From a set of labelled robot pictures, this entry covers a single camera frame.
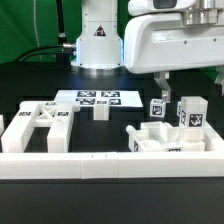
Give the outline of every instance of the white cube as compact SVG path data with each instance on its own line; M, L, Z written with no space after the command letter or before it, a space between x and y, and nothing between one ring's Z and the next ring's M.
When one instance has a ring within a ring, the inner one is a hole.
M204 139L208 102L202 97L182 97L179 121L180 136L185 141Z
M3 116L0 115L0 136L4 131L4 122L3 122Z
M98 121L108 121L109 110L109 98L102 97L96 99L93 107L93 119Z
M165 117L166 103L161 99L152 99L150 103L150 117Z
M177 103L177 116L180 117L181 114L181 101Z

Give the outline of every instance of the white robot body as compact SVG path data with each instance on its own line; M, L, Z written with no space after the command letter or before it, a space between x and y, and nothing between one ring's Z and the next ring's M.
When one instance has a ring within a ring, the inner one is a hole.
M128 11L132 16L147 13L180 11L190 8L196 0L131 0Z
M82 0L82 34L74 66L113 69L122 65L122 39L117 34L117 0Z
M223 65L224 12L217 13L216 24L197 18L192 26L184 24L181 12L132 19L125 31L125 66L150 73Z

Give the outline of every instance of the warning label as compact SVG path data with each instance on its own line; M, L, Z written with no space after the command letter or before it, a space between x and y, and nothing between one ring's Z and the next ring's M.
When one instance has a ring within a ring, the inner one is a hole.
M101 25L98 27L94 36L97 36L97 37L105 37L106 36L105 31Z

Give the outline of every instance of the black tabletop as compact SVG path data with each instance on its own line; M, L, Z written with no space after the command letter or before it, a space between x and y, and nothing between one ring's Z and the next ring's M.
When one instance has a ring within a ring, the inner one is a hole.
M213 82L199 70L171 73L169 83L181 96L208 100L207 121L224 137L224 99L212 95ZM92 120L92 109L74 118L70 152L128 152L127 125L152 121L149 103L161 91L153 74L125 69L113 76L91 77L53 63L0 65L0 114L7 126L25 100L53 100L58 90L137 90L143 108L111 108L107 122ZM177 125L176 103L163 121ZM46 152L48 129L36 129L27 152ZM152 178L109 180L1 180L0 223L214 224L224 220L223 178Z

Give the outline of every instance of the black cable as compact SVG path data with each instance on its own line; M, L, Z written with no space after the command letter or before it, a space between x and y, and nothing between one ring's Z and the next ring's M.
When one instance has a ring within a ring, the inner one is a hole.
M23 54L21 54L19 57L17 57L14 62L18 62L20 59L22 59L23 57L36 52L36 51L41 51L41 50L48 50L48 49L54 49L54 48L62 48L62 45L48 45L48 46L43 46L43 47L37 47L34 49L31 49L29 51L24 52Z
M25 58L23 58L23 62L24 61L26 61L28 58L31 58L31 57L35 57L35 56L42 56L42 55L53 55L53 54L56 54L56 53L53 53L53 52L51 52L51 53L36 53L36 54L30 54L30 55L28 55L28 56L26 56Z
M65 35L65 29L64 29L64 16L63 16L63 8L62 8L62 1L56 0L56 6L57 6L57 16L58 16L58 43L63 44L67 42L67 38Z
M39 55L56 55L56 54L67 54L67 55L73 55L72 52L48 52L48 53L36 53L36 54L30 54L23 58L22 62L25 62L28 58L39 56Z

